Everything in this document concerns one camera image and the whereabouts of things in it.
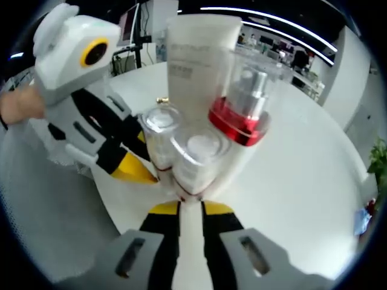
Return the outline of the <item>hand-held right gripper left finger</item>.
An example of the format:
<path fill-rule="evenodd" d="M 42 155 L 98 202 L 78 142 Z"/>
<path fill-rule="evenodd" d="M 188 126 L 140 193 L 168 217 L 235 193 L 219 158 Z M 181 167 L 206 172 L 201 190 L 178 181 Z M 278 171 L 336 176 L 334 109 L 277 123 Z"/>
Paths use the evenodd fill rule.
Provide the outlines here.
<path fill-rule="evenodd" d="M 56 288 L 171 289 L 179 257 L 180 205 L 153 207 L 138 230 L 114 239 L 91 268 L 56 283 Z"/>

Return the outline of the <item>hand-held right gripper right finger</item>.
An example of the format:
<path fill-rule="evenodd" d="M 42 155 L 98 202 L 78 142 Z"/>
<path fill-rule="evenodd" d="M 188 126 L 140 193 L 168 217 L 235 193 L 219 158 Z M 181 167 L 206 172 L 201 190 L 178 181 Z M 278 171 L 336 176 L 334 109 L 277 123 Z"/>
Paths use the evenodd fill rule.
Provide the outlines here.
<path fill-rule="evenodd" d="M 228 205 L 203 201 L 201 211 L 214 289 L 331 289 L 331 280 L 302 272 L 281 246 L 255 228 L 244 228 Z"/>

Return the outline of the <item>person's left hand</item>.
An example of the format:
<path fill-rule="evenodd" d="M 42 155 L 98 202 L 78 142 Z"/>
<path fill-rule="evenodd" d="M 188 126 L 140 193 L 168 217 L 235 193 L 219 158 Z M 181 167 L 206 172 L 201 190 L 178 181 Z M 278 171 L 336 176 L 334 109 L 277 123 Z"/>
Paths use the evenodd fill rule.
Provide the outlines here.
<path fill-rule="evenodd" d="M 34 85 L 1 94 L 1 120 L 6 125 L 30 118 L 42 119 L 44 113 L 44 100 Z"/>

